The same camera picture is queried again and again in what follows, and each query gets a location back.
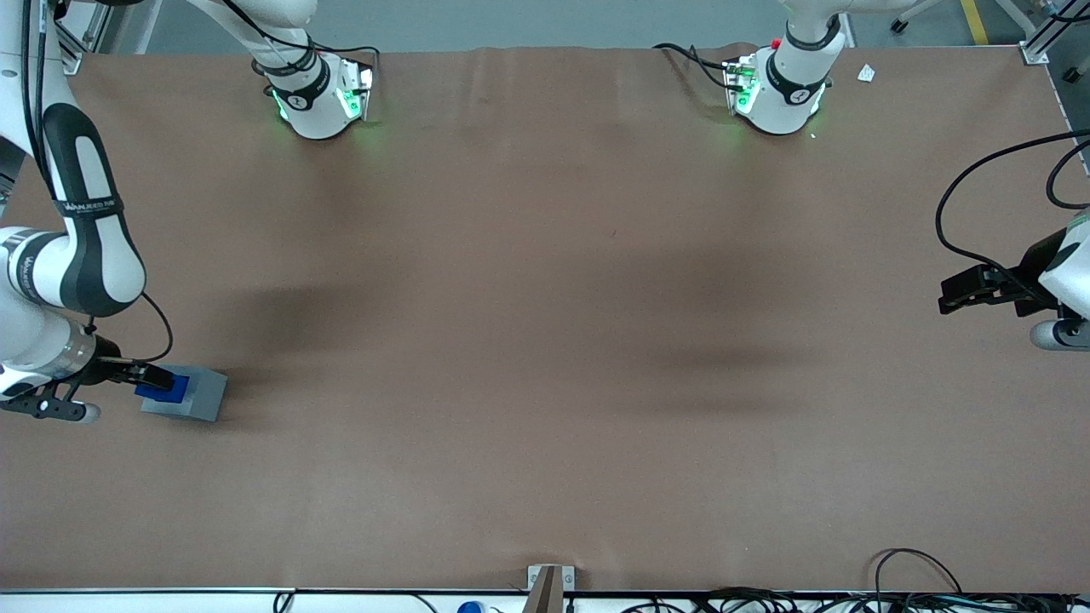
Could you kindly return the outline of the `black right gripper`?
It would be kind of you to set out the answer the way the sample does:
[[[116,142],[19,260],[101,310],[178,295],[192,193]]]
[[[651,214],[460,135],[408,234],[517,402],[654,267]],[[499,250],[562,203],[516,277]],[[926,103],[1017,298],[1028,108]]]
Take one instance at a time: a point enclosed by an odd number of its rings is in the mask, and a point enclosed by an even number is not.
[[[135,393],[168,393],[169,381],[174,378],[174,373],[155,364],[145,362],[126,364],[116,342],[109,341],[104,336],[95,336],[95,351],[85,366],[86,385],[93,387],[104,381],[114,381],[114,383],[132,381]]]

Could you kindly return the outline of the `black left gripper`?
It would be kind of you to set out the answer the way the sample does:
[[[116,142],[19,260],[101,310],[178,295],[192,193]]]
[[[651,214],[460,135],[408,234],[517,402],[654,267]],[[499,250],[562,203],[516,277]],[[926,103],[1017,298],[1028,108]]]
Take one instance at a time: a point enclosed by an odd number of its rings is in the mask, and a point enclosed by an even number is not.
[[[938,284],[938,313],[950,315],[966,306],[996,306],[996,304],[1015,304],[1017,317],[1027,318],[1036,313],[1059,309],[1059,301],[1051,295],[1039,277],[1051,265],[1059,252],[1059,245],[1066,236],[1066,229],[1047,235],[1036,241],[1024,253],[1019,264],[1013,268],[1015,276],[1024,283],[1024,296],[1016,300],[1016,284],[1007,274],[996,266],[974,265],[958,272]]]

